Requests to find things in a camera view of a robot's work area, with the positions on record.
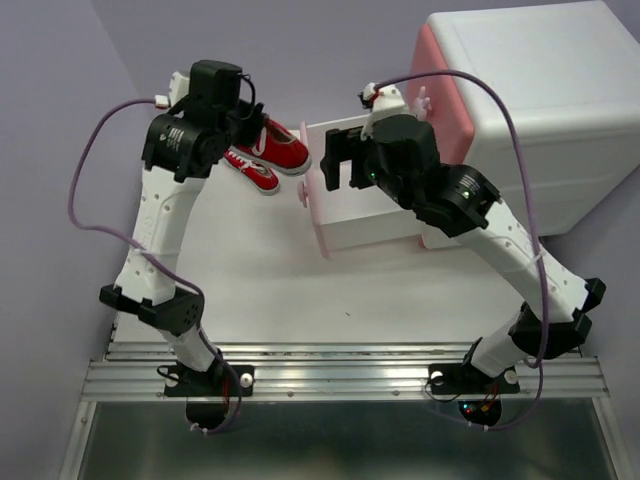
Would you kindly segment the drawer pink front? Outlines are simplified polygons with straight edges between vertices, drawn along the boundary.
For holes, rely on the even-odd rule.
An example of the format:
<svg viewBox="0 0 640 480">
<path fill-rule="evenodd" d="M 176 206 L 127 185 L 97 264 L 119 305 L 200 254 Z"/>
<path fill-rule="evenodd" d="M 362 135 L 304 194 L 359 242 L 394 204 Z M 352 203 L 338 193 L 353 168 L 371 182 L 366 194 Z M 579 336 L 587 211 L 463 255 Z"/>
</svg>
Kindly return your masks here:
<svg viewBox="0 0 640 480">
<path fill-rule="evenodd" d="M 417 36 L 410 73 L 447 68 L 432 28 L 423 25 Z M 433 127 L 441 161 L 463 163 L 475 128 L 455 79 L 433 76 L 410 80 L 406 84 L 405 98 L 416 111 L 426 111 L 424 119 Z"/>
<path fill-rule="evenodd" d="M 351 163 L 340 165 L 340 186 L 328 191 L 320 160 L 325 153 L 325 134 L 332 129 L 361 127 L 364 115 L 308 125 L 299 128 L 300 140 L 307 147 L 312 166 L 298 184 L 298 198 L 309 210 L 311 223 L 324 257 L 340 250 L 383 242 L 417 238 L 423 242 L 427 226 L 411 211 L 403 210 L 376 187 L 354 189 L 349 186 Z"/>
</svg>

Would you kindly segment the red sneaker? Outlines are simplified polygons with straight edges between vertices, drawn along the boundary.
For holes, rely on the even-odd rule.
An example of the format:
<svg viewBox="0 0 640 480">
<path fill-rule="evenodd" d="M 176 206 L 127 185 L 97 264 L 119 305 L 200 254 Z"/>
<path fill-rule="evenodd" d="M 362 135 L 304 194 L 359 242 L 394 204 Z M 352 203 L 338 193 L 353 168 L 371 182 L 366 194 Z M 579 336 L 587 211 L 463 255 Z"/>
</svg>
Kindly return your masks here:
<svg viewBox="0 0 640 480">
<path fill-rule="evenodd" d="M 271 119 L 266 121 L 251 147 L 232 146 L 231 150 L 287 176 L 303 175 L 312 164 L 307 147 L 289 130 Z"/>
<path fill-rule="evenodd" d="M 227 166 L 241 175 L 262 194 L 272 196 L 279 192 L 280 182 L 272 169 L 256 164 L 232 151 L 224 154 Z"/>
</svg>

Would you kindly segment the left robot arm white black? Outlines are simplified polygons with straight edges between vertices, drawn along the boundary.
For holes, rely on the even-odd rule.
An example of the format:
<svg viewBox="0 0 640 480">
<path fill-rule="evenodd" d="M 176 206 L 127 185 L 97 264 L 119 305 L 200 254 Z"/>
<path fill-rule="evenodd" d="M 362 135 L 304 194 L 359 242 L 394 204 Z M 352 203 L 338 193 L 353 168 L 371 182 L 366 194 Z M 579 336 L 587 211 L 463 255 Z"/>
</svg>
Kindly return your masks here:
<svg viewBox="0 0 640 480">
<path fill-rule="evenodd" d="M 230 393 L 233 373 L 204 334 L 203 293 L 176 266 L 189 218 L 211 170 L 233 145 L 259 136 L 262 105 L 240 97 L 242 68 L 200 60 L 174 74 L 168 110 L 150 123 L 142 152 L 142 190 L 129 251 L 100 301 L 136 316 L 170 344 L 177 362 L 160 374 L 188 395 Z"/>
</svg>

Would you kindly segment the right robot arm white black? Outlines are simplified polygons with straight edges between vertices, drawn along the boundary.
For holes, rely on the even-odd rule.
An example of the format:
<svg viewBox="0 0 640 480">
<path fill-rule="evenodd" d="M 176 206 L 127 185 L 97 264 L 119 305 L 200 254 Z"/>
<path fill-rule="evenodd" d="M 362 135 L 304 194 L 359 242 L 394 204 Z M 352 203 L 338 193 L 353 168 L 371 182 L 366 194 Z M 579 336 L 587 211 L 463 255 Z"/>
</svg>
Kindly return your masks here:
<svg viewBox="0 0 640 480">
<path fill-rule="evenodd" d="M 515 316 L 476 340 L 459 364 L 432 364 L 434 395 L 474 395 L 491 390 L 515 393 L 505 374 L 515 364 L 540 356 L 555 359 L 583 345 L 592 327 L 589 312 L 606 291 L 598 278 L 574 275 L 535 246 L 498 189 L 478 170 L 440 160 L 433 128 L 409 114 L 363 128 L 331 129 L 320 162 L 327 190 L 340 186 L 340 167 L 350 162 L 350 186 L 375 186 L 472 250 L 522 297 Z"/>
</svg>

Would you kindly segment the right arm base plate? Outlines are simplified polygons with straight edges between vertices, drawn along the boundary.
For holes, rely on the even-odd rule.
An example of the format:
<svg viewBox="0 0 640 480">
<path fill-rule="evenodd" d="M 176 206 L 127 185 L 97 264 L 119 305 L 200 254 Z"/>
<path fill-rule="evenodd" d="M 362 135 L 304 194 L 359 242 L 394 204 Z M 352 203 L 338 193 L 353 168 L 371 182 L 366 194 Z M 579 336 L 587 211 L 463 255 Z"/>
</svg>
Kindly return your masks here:
<svg viewBox="0 0 640 480">
<path fill-rule="evenodd" d="M 431 364 L 428 373 L 424 390 L 432 400 L 455 402 L 462 420 L 486 430 L 496 427 L 501 419 L 500 397 L 521 391 L 514 367 L 495 378 L 477 372 L 470 365 L 454 363 Z"/>
</svg>

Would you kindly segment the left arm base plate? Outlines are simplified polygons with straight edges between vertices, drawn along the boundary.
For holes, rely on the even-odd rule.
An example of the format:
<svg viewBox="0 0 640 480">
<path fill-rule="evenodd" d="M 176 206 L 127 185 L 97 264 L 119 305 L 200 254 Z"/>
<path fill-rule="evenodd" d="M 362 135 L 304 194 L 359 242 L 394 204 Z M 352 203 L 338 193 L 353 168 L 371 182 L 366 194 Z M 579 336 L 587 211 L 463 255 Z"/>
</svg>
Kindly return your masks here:
<svg viewBox="0 0 640 480">
<path fill-rule="evenodd" d="M 242 401 L 253 394 L 255 368 L 248 364 L 214 362 L 206 372 L 197 372 L 176 363 L 161 365 L 156 373 L 164 380 L 165 397 L 186 401 L 190 430 L 204 435 L 228 430 Z"/>
</svg>

